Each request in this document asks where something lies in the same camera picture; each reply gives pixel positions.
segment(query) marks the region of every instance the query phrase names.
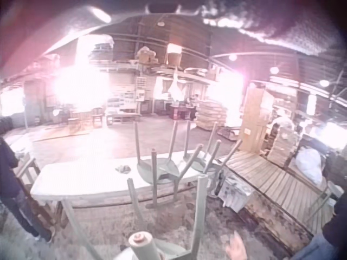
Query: white bag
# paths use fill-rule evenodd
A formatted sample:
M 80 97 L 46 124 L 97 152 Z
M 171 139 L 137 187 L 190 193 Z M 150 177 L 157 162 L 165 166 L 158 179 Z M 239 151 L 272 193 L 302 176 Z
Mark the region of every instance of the white bag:
M 323 176 L 320 163 L 320 154 L 317 150 L 308 148 L 300 149 L 295 159 L 299 170 L 314 184 L 319 186 L 322 183 Z

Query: hand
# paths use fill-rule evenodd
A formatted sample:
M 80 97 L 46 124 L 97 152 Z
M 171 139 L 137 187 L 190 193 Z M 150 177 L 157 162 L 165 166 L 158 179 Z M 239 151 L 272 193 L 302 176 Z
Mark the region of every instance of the hand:
M 236 231 L 234 236 L 230 236 L 230 243 L 226 245 L 226 253 L 231 260 L 247 260 L 245 245 Z

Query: dark jacket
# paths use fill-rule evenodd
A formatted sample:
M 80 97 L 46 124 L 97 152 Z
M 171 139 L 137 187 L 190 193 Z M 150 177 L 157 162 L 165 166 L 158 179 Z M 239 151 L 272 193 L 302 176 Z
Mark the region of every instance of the dark jacket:
M 18 159 L 5 140 L 0 137 L 0 198 L 14 198 L 21 186 L 13 173 L 18 166 Z

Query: jeans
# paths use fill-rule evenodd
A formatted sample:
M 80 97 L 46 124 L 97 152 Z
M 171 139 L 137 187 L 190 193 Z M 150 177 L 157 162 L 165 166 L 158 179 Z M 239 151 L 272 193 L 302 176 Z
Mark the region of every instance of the jeans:
M 15 198 L 1 198 L 1 201 L 12 212 L 26 232 L 34 237 L 40 235 L 46 241 L 51 239 L 51 231 L 46 229 L 37 216 L 33 214 L 23 191 L 20 191 Z
M 338 254 L 338 248 L 331 245 L 323 236 L 319 233 L 314 236 L 311 242 L 297 252 L 291 260 L 333 260 L 336 259 Z

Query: white table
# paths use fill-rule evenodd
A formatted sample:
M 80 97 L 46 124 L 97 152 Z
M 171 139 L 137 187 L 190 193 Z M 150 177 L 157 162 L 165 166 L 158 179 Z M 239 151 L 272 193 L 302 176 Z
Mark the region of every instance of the white table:
M 181 171 L 186 162 L 183 152 L 172 154 L 172 161 Z M 160 154 L 158 158 L 167 158 L 168 154 Z M 131 172 L 119 173 L 116 168 L 128 165 Z M 189 168 L 181 183 L 197 180 L 200 173 Z M 61 202 L 65 213 L 78 238 L 96 260 L 102 260 L 95 248 L 83 234 L 80 224 L 76 220 L 71 205 L 72 200 L 105 199 L 120 197 L 129 193 L 127 180 L 131 178 L 137 192 L 151 191 L 151 185 L 146 183 L 137 171 L 137 158 L 114 160 L 81 159 L 73 162 L 63 162 L 46 165 L 37 177 L 30 193 L 36 200 Z

